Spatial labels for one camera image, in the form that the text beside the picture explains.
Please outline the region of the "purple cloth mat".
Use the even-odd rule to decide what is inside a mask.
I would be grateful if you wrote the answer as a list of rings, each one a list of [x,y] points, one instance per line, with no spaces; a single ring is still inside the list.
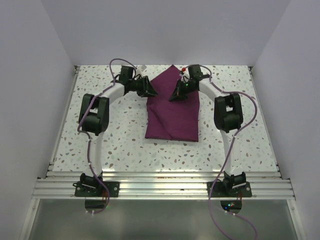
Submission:
[[[199,141],[199,92],[191,92],[187,99],[170,101],[180,70],[171,65],[151,81],[157,96],[146,102],[147,128],[145,138],[170,141]]]

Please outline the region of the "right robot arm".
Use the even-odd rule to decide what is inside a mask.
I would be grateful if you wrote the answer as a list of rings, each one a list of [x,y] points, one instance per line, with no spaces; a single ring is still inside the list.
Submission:
[[[204,74],[199,64],[184,67],[180,79],[169,98],[171,102],[182,101],[193,92],[201,92],[214,101],[213,121],[219,130],[224,147],[225,160],[218,176],[208,183],[209,197],[232,197],[246,186],[246,174],[241,164],[240,147],[236,144],[236,133],[241,129],[244,117],[241,97],[238,93],[227,93],[212,81],[212,73]]]

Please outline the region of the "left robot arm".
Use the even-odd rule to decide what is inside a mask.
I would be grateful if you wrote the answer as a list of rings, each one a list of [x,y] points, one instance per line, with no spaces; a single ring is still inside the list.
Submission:
[[[129,92],[135,92],[141,98],[158,95],[149,77],[145,75],[146,69],[146,65],[123,65],[110,86],[96,95],[86,93],[83,96],[77,131],[88,137],[87,167],[80,175],[80,180],[74,184],[77,196],[107,195],[107,184],[103,182],[101,152],[103,136],[110,122],[110,106]]]

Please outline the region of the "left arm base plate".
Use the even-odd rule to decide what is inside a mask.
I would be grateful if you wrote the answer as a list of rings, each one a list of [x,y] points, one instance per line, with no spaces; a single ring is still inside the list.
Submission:
[[[120,183],[117,181],[103,181],[104,186],[108,189],[108,192],[104,186],[99,182],[96,182],[94,185],[88,185],[81,183],[80,181],[72,184],[75,187],[74,196],[75,197],[111,197],[117,198],[120,191]]]

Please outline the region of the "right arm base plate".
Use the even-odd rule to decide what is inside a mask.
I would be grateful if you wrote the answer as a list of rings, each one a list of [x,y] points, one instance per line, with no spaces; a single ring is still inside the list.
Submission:
[[[215,183],[213,190],[211,190],[213,183],[213,181],[209,181],[206,183],[208,196],[212,198],[250,198],[253,196],[251,185],[248,181],[244,186],[228,189],[220,180],[218,180]]]

